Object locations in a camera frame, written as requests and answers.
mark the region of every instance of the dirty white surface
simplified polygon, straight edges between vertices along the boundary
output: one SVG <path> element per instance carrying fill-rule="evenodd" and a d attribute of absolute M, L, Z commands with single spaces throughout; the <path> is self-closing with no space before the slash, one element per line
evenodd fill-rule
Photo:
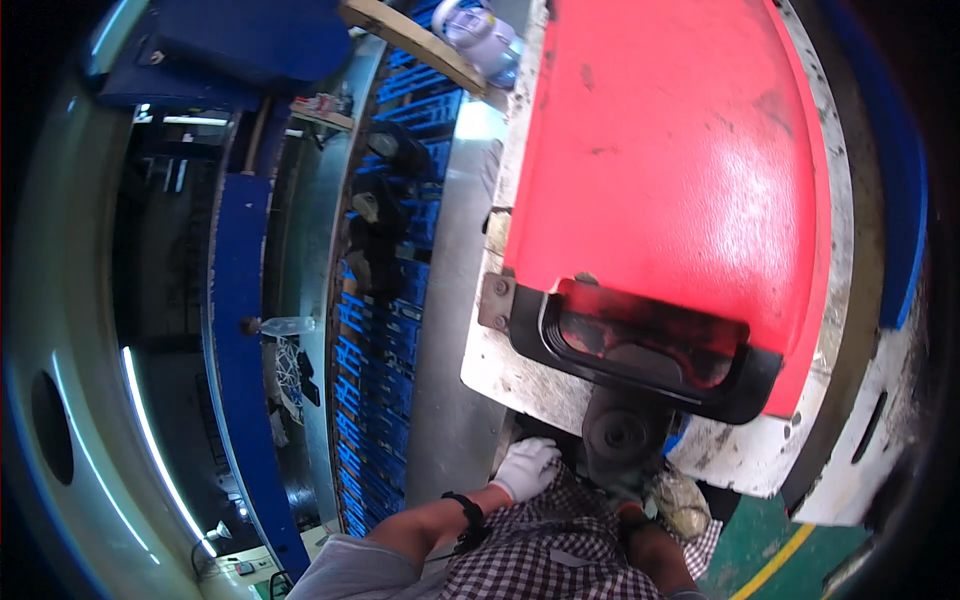
<path fill-rule="evenodd" d="M 772 496 L 780 489 L 824 401 L 844 334 L 854 243 L 851 171 L 833 98 L 800 21 L 786 2 L 782 2 L 780 12 L 798 55 L 803 58 L 804 70 L 821 116 L 824 141 L 829 149 L 833 250 L 820 339 L 797 413 L 791 420 L 761 416 L 746 425 L 732 426 L 694 418 L 684 438 L 669 455 L 680 470 L 693 477 L 759 497 Z M 534 0 L 524 33 L 527 47 L 516 88 L 509 96 L 509 129 L 493 194 L 494 208 L 512 207 L 516 200 L 536 97 L 547 16 L 544 2 Z M 508 213 L 491 216 L 478 273 L 478 298 L 483 274 L 499 273 L 503 267 L 509 227 Z M 475 303 L 461 370 L 464 383 L 513 410 L 580 435 L 592 384 L 519 356 L 505 334 L 481 326 L 476 319 Z"/>
<path fill-rule="evenodd" d="M 884 329 L 876 356 L 867 367 L 853 412 L 844 425 L 830 460 L 793 519 L 804 523 L 858 525 L 903 451 L 919 433 L 921 412 L 914 401 L 919 361 L 926 353 L 924 282 L 910 305 L 900 330 Z M 873 436 L 865 441 L 867 425 L 887 394 Z M 865 451 L 853 463 L 861 443 Z"/>

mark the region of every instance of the white glove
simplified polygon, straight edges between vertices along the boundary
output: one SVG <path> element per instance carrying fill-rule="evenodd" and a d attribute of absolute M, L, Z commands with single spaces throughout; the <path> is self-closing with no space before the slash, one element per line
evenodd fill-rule
<path fill-rule="evenodd" d="M 550 465 L 560 458 L 557 443 L 548 438 L 527 438 L 510 444 L 491 484 L 514 502 L 524 502 L 546 490 L 560 470 Z"/>

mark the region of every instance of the green floor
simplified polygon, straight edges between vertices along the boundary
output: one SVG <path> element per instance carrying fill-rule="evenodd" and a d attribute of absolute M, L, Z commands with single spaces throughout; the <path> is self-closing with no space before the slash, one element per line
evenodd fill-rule
<path fill-rule="evenodd" d="M 724 531 L 707 576 L 698 582 L 710 598 L 734 596 L 774 559 L 801 525 L 790 522 L 779 498 L 744 496 Z M 867 532 L 859 527 L 816 527 L 751 600 L 819 600 L 821 582 Z"/>

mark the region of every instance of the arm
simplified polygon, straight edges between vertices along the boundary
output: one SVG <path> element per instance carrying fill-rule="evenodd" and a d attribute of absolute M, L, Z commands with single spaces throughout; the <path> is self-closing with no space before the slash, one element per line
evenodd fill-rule
<path fill-rule="evenodd" d="M 664 596 L 697 589 L 686 570 L 684 551 L 669 534 L 658 524 L 647 522 L 636 505 L 624 506 L 619 513 L 621 521 L 633 529 L 626 540 L 630 566 L 646 573 Z"/>
<path fill-rule="evenodd" d="M 507 506 L 510 496 L 499 486 L 490 484 L 482 490 L 464 494 L 487 516 Z M 397 513 L 373 528 L 366 540 L 379 542 L 410 558 L 418 574 L 423 561 L 436 548 L 457 539 L 467 529 L 464 507 L 452 498 L 435 500 L 409 511 Z"/>
<path fill-rule="evenodd" d="M 523 502 L 546 489 L 556 477 L 552 466 L 560 457 L 557 443 L 546 438 L 528 438 L 512 444 L 493 481 L 482 490 L 464 494 L 487 516 L 496 509 Z M 407 556 L 417 574 L 428 554 L 456 540 L 467 529 L 464 508 L 452 498 L 436 500 L 393 515 L 373 528 L 372 540 Z"/>

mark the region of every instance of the yellow line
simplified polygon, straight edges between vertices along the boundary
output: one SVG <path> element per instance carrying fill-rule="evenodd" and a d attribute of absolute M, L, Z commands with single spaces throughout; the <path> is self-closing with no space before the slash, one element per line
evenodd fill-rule
<path fill-rule="evenodd" d="M 809 523 L 801 525 L 800 529 L 798 529 L 796 533 L 793 534 L 793 537 L 780 549 L 780 552 L 778 552 L 774 558 L 770 559 L 770 562 L 754 575 L 754 578 L 748 581 L 747 585 L 740 588 L 736 594 L 731 596 L 730 600 L 746 600 L 751 594 L 760 589 L 760 586 L 767 583 L 767 580 L 780 570 L 780 567 L 782 567 L 784 563 L 790 560 L 790 557 L 797 551 L 797 548 L 802 546 L 806 539 L 810 537 L 813 529 L 814 525 L 810 525 Z"/>

